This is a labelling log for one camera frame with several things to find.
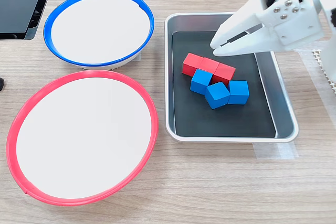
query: blue-rimmed bowl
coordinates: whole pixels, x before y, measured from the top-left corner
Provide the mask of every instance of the blue-rimmed bowl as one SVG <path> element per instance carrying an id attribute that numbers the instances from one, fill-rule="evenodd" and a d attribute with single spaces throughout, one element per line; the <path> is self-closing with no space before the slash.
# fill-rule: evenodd
<path id="1" fill-rule="evenodd" d="M 117 0 L 118 4 L 116 6 L 106 0 L 99 0 L 93 5 L 90 4 L 90 1 L 92 0 L 66 0 L 49 15 L 44 27 L 44 39 L 49 50 L 58 58 L 84 69 L 114 69 L 137 57 L 154 32 L 154 16 L 148 5 L 143 0 L 122 0 L 125 4 L 120 4 L 120 0 Z M 64 15 L 74 5 L 77 6 L 79 11 L 75 15 L 76 18 L 73 14 L 70 15 L 71 18 L 69 19 L 64 18 L 66 17 Z M 134 12 L 130 12 L 130 6 L 142 12 L 140 21 L 134 21 L 134 17 L 132 17 Z M 137 32 L 136 29 L 139 30 L 141 24 L 134 22 L 141 23 L 141 21 L 144 21 L 144 16 L 148 18 L 148 20 L 145 18 L 145 22 L 142 22 L 146 23 L 146 25 L 143 25 L 146 26 L 146 31 L 142 32 L 142 36 L 138 38 L 136 44 L 126 43 L 126 46 L 123 47 L 126 50 L 118 51 L 117 54 L 113 52 L 114 47 L 120 45 L 120 38 L 127 41 L 132 37 L 133 31 Z M 129 17 L 129 21 L 133 22 L 133 30 L 126 27 L 125 30 L 128 33 L 118 34 L 120 31 L 114 29 L 115 26 L 119 25 L 115 17 L 121 19 Z M 67 28 L 72 26 L 74 28 L 71 28 L 72 30 L 69 32 Z M 101 27 L 102 32 L 98 34 L 92 32 L 92 29 L 95 30 L 98 26 Z"/>

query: wooden block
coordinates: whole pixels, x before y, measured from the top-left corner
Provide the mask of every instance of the wooden block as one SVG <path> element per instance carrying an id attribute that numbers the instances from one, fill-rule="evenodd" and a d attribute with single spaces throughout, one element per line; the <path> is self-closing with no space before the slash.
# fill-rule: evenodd
<path id="1" fill-rule="evenodd" d="M 212 73 L 197 69 L 191 79 L 190 90 L 199 94 L 205 94 L 206 87 L 210 84 Z"/>
<path id="2" fill-rule="evenodd" d="M 246 104 L 250 95 L 247 81 L 230 81 L 228 89 L 230 92 L 230 99 L 228 104 Z"/>
<path id="3" fill-rule="evenodd" d="M 222 82 L 227 86 L 229 81 L 233 78 L 235 71 L 236 68 L 220 63 L 214 72 L 212 83 Z"/>
<path id="4" fill-rule="evenodd" d="M 202 69 L 204 71 L 207 71 L 209 73 L 215 73 L 217 67 L 219 65 L 218 61 L 211 60 L 208 58 L 203 58 L 201 65 L 199 66 L 199 69 Z"/>
<path id="5" fill-rule="evenodd" d="M 196 69 L 199 68 L 203 57 L 189 53 L 185 57 L 182 65 L 182 73 L 187 76 L 194 76 Z"/>
<path id="6" fill-rule="evenodd" d="M 229 98 L 230 92 L 222 82 L 206 87 L 205 99 L 212 109 L 226 105 Z"/>

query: wooden table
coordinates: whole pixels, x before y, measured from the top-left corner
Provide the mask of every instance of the wooden table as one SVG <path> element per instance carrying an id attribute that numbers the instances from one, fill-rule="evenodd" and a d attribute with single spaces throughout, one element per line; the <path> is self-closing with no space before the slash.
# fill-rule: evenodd
<path id="1" fill-rule="evenodd" d="M 44 22 L 63 1 L 48 1 L 34 40 L 0 41 L 0 76 L 6 81 L 0 92 L 0 223 L 336 223 L 336 132 L 297 53 L 277 54 L 300 125 L 297 159 L 258 160 L 252 144 L 182 144 L 166 133 L 165 18 L 235 11 L 247 0 L 145 0 L 156 18 L 154 35 L 141 61 L 118 72 L 139 81 L 156 104 L 160 130 L 149 162 L 124 189 L 95 204 L 61 208 L 25 195 L 8 170 L 6 138 L 31 95 L 79 71 L 43 41 Z"/>

